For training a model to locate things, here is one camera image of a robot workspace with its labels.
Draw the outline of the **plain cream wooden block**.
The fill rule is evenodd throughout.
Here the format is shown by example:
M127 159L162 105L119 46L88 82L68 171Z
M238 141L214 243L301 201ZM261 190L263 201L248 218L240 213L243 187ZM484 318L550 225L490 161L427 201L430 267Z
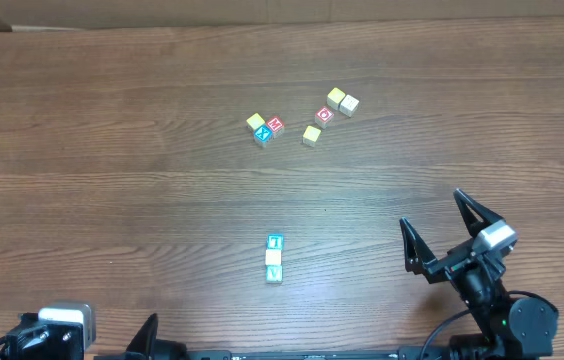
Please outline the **plain cream wooden block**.
M282 265L282 251L280 249L267 249L265 251L265 265L266 266L281 266Z

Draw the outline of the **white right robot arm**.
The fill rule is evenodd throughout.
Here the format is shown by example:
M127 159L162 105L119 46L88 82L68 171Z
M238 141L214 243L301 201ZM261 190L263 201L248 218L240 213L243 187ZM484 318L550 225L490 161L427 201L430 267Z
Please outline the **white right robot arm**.
M461 189L453 193L470 238L437 258L407 218L400 219L405 269L430 284L448 282L466 309L440 323L419 347L419 359L539 359L553 354L558 308L528 291L508 291L504 258L518 233L496 212ZM454 321L471 316L478 334L455 335L445 347L433 341Z

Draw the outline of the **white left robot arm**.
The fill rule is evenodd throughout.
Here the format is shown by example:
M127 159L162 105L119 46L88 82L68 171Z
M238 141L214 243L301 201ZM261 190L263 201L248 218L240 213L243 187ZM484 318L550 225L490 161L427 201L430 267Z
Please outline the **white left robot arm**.
M96 340L96 316L87 303L56 302L36 313L23 313L20 323L0 337L1 359L83 360ZM150 316L126 350L105 355L115 359L177 359L179 349L157 338L157 317Z

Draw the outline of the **yellow green picture block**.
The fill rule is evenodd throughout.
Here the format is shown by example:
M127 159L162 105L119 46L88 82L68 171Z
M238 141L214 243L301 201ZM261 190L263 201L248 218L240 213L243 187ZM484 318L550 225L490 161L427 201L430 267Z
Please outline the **yellow green picture block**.
M268 284L280 284L283 282L283 266L267 265L265 268L265 279Z

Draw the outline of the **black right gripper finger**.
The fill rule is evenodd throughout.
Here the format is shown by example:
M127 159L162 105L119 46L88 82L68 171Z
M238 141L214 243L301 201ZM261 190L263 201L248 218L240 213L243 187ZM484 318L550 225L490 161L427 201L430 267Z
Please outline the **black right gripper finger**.
M454 190L453 197L472 238L477 237L487 227L503 220L501 215L483 206L459 188Z
M430 275L437 258L406 217L402 217L399 224L406 271L416 275Z

